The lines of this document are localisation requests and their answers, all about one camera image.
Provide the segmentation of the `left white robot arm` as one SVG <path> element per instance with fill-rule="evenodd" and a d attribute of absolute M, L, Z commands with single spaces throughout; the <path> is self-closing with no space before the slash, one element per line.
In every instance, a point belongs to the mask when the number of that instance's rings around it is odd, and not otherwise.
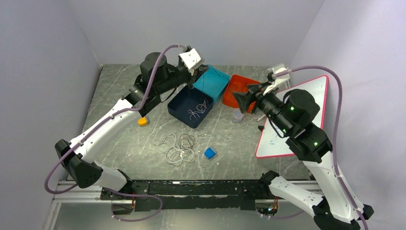
<path fill-rule="evenodd" d="M 76 186 L 107 187 L 120 199 L 131 196 L 133 186 L 124 172 L 96 161 L 97 154 L 129 124 L 145 117 L 159 105 L 161 95 L 186 84 L 191 87 L 207 71 L 204 59 L 194 48 L 178 55 L 178 64 L 167 62 L 163 52 L 148 54 L 140 64 L 134 84 L 100 120 L 70 141 L 55 144 L 60 165 L 73 178 Z"/>

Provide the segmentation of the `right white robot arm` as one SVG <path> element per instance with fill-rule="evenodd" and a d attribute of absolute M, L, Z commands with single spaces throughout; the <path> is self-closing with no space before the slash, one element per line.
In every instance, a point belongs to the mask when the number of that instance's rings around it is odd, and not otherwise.
<path fill-rule="evenodd" d="M 258 186 L 263 198 L 283 198 L 309 214 L 322 230 L 366 229 L 373 208 L 356 199 L 348 188 L 327 134 L 313 123 L 319 106 L 305 90 L 294 89 L 283 99 L 264 92 L 265 84 L 248 86 L 247 92 L 233 92 L 241 112 L 255 104 L 269 120 L 277 135 L 286 140 L 293 154 L 309 169 L 322 190 L 314 194 L 287 181 L 276 172 L 261 177 Z"/>

